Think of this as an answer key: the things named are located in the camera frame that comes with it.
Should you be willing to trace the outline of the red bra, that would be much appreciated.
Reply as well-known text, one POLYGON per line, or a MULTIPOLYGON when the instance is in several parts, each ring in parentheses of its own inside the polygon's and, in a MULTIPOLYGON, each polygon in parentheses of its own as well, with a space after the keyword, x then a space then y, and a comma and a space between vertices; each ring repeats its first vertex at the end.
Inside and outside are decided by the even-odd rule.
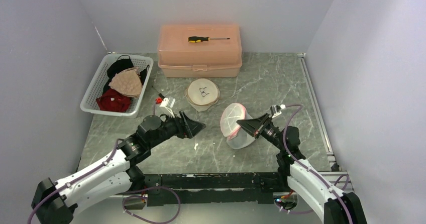
POLYGON ((96 99, 96 103, 102 111, 123 113, 130 107, 131 99, 114 89, 109 89, 96 99))

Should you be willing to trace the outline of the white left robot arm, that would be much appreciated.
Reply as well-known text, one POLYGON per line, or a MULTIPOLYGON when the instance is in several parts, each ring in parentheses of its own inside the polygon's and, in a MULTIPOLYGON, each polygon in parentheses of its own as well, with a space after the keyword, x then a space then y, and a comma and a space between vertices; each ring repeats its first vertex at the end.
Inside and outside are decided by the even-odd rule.
POLYGON ((164 141, 172 137, 191 139, 206 127, 183 111, 177 117, 163 117, 145 117, 135 133, 117 139, 105 157, 84 169, 56 181, 46 178, 39 182, 27 223, 35 216, 40 223, 70 223, 84 204, 95 204, 116 193, 142 192, 145 175, 137 164, 164 141))

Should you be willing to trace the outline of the beige lace bra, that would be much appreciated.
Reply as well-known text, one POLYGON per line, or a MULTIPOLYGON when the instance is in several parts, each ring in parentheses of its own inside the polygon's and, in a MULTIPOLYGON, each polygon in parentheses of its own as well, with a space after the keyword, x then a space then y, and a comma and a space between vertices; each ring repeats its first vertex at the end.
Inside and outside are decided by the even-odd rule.
POLYGON ((134 98, 139 98, 143 88, 137 67, 115 74, 108 86, 123 96, 134 98))

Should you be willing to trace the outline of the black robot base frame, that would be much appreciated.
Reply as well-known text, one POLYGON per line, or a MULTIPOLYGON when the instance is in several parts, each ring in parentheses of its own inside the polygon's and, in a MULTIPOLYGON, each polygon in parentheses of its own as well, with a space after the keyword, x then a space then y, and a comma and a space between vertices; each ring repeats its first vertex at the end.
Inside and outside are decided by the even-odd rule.
POLYGON ((295 192, 277 172, 144 174, 130 171, 131 187, 124 195, 141 195, 148 206, 255 202, 293 209, 295 192))

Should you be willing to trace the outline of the white mesh bag red zipper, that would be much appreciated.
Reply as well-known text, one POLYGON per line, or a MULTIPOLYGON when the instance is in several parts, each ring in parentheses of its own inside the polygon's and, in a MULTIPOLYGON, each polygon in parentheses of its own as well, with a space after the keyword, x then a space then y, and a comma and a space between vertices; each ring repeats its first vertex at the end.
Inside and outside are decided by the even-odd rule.
POLYGON ((225 108, 220 119, 220 129, 232 149, 242 149, 255 141, 237 124, 237 120, 252 119, 246 108, 240 103, 232 103, 225 108))

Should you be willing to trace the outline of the beige mesh laundry bag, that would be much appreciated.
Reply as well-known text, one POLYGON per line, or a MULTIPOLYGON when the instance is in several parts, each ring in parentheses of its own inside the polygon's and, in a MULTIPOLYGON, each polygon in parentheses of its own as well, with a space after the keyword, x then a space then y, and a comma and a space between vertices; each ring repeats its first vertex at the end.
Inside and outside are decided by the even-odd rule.
POLYGON ((199 78, 185 89, 184 96, 197 112, 202 112, 219 101, 220 90, 211 80, 199 78))

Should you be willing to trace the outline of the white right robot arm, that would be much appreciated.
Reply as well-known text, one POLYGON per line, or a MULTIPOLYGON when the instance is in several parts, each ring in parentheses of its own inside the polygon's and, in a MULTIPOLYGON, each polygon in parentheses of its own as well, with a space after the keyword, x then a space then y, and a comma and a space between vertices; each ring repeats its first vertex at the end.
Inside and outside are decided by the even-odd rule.
POLYGON ((331 184, 300 152, 299 129, 286 125, 280 130, 272 120, 269 114, 264 114, 256 119, 236 122, 250 136, 263 137, 280 150, 276 156, 279 189, 295 191, 322 223, 366 223, 359 197, 331 184))

